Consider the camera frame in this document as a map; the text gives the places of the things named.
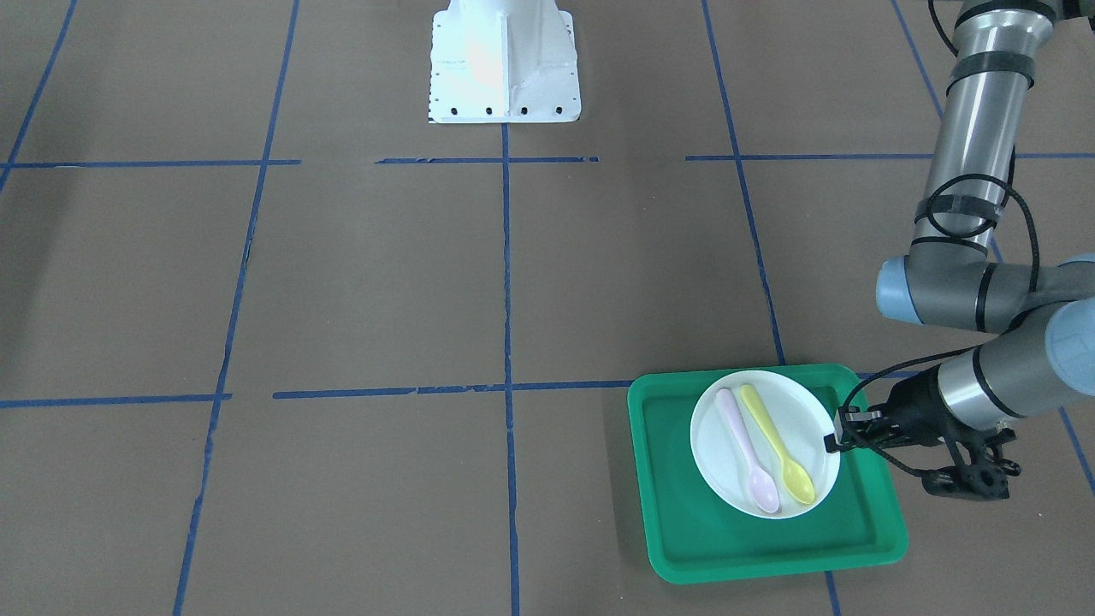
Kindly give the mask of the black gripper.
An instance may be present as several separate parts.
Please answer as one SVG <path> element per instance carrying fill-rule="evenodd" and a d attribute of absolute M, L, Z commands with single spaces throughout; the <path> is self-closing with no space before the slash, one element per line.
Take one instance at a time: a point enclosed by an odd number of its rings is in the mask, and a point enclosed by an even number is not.
<path fill-rule="evenodd" d="M 853 449 L 938 446 L 948 408 L 940 394 L 938 371 L 924 370 L 897 382 L 888 398 L 861 411 L 843 409 L 844 425 L 871 425 L 871 438 L 857 430 L 825 435 L 827 453 Z"/>

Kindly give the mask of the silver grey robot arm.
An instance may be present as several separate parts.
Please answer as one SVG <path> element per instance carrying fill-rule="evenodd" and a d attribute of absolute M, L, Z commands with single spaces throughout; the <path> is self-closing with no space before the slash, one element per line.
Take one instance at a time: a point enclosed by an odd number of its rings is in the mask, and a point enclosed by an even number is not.
<path fill-rule="evenodd" d="M 1038 50 L 1091 1 L 966 1 L 926 190 L 904 256 L 884 261 L 876 303 L 919 326 L 988 333 L 941 355 L 868 411 L 838 411 L 829 452 L 988 448 L 1008 425 L 1092 397 L 1092 256 L 1040 261 L 1029 208 L 1008 173 Z"/>

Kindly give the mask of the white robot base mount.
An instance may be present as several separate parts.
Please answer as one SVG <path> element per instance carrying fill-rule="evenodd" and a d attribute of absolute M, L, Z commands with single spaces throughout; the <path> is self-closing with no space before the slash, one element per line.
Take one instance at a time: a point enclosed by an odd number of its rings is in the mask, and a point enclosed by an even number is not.
<path fill-rule="evenodd" d="M 433 124 L 575 123 L 575 22 L 555 1 L 450 1 L 431 21 Z"/>

